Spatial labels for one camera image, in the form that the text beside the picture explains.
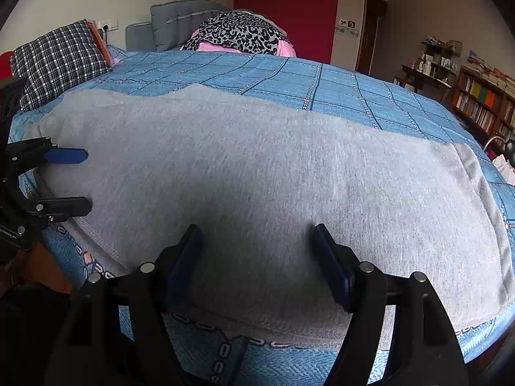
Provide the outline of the grey sweat pants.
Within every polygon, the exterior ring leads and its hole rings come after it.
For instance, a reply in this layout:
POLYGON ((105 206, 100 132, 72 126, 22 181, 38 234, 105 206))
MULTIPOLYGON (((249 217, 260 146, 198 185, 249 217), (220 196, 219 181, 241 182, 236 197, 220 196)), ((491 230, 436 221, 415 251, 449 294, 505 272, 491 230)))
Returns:
POLYGON ((88 152, 42 167, 38 191, 91 200, 65 227, 114 274, 198 225, 185 313, 233 334, 338 349, 350 317, 308 244, 320 223, 385 273, 426 274, 456 329, 514 299, 503 216, 468 145, 201 85, 69 92, 24 135, 88 152))

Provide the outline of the red pillow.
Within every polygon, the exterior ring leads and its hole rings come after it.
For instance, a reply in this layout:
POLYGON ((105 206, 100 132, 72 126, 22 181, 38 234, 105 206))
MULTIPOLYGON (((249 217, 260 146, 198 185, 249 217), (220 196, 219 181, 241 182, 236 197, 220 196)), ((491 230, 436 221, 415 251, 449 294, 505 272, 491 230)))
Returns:
POLYGON ((0 80, 8 79, 12 76, 11 57, 13 51, 7 51, 0 55, 0 80))

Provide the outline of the dark plaid pillow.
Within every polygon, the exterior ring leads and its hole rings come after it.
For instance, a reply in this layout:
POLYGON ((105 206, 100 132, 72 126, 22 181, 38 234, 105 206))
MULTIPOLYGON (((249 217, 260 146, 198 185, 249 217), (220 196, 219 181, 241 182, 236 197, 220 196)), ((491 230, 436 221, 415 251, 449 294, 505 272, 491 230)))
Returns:
POLYGON ((112 71, 112 60, 94 24, 82 19, 21 45, 11 73, 25 78, 23 112, 46 105, 71 88, 112 71))

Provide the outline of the blue checked bedspread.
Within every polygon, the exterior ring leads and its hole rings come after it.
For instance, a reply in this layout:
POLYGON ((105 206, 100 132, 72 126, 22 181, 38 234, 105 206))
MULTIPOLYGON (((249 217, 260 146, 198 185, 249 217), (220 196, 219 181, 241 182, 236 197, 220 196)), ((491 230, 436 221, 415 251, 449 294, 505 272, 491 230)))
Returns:
MULTIPOLYGON (((86 82, 138 96, 159 96, 192 84, 330 114, 384 131, 465 143, 488 181, 508 231, 514 189, 481 146, 441 104, 394 84, 305 59, 227 52, 136 52, 111 47, 115 66, 86 82)), ((165 319, 184 368, 219 385, 320 385, 336 354, 249 337, 230 337, 182 314, 165 319)))

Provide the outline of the grey padded headboard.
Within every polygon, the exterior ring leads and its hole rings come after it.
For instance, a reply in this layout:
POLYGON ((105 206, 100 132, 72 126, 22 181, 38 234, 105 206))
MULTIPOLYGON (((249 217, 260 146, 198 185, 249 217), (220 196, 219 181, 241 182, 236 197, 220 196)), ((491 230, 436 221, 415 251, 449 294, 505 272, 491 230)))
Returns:
POLYGON ((128 51, 169 51, 189 40, 207 18, 228 11, 210 0, 180 0, 151 5, 150 20, 126 27, 128 51))

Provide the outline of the white bag on chair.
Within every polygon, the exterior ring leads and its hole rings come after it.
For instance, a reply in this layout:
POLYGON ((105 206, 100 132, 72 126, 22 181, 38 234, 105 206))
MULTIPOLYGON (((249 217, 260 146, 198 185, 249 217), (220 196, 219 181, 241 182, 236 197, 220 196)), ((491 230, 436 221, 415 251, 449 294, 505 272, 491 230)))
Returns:
POLYGON ((515 186, 515 169, 504 155, 501 154, 498 157, 495 157, 492 163, 500 172, 506 183, 511 186, 515 186))

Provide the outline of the black office chair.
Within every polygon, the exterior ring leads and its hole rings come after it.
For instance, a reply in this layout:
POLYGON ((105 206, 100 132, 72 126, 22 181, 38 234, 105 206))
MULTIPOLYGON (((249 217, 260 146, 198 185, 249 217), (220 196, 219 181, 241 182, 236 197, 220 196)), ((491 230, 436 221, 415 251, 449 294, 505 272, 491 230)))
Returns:
POLYGON ((484 152, 488 152, 496 148, 501 150, 504 158, 508 161, 514 161, 515 155, 515 140, 505 139, 501 136, 495 135, 489 138, 483 147, 484 152))

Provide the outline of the wooden bookshelf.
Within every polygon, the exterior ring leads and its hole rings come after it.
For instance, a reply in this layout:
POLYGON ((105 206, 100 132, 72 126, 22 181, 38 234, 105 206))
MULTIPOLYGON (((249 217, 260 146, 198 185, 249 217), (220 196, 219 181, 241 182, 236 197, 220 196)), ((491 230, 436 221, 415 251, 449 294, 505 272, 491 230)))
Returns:
POLYGON ((494 136, 513 140, 514 79, 462 66, 451 110, 480 145, 494 136))

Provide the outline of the red wardrobe door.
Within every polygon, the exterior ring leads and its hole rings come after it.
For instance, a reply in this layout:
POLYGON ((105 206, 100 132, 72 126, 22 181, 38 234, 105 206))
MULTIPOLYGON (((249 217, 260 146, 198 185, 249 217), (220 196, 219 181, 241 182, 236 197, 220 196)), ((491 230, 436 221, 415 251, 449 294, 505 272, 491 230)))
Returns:
POLYGON ((338 0, 234 0, 236 9, 249 9, 286 31, 299 58, 328 64, 338 0))

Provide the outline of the white wardrobe panel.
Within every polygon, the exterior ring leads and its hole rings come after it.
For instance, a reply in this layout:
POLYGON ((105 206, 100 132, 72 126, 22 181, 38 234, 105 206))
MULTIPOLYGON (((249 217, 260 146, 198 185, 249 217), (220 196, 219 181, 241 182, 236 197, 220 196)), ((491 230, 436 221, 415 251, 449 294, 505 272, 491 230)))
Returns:
POLYGON ((338 0, 331 65, 354 71, 361 45, 366 0, 338 0))

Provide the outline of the white wall socket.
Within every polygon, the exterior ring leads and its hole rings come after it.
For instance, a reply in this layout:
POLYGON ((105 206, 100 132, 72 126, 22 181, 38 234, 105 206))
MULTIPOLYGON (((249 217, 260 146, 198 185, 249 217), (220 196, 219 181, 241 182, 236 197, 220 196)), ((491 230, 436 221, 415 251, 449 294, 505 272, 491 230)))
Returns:
POLYGON ((99 20, 98 28, 102 31, 113 32, 119 29, 118 20, 117 19, 107 19, 107 20, 99 20))

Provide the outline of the dark wooden wall shelf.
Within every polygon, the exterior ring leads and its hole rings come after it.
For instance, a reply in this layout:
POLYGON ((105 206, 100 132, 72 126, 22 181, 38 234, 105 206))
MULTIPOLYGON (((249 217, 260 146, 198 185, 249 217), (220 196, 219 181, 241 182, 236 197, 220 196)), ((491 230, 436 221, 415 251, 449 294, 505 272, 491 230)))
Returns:
POLYGON ((458 76, 463 43, 428 36, 423 40, 422 47, 416 59, 401 66, 403 86, 414 92, 420 92, 425 85, 443 93, 452 90, 458 76))

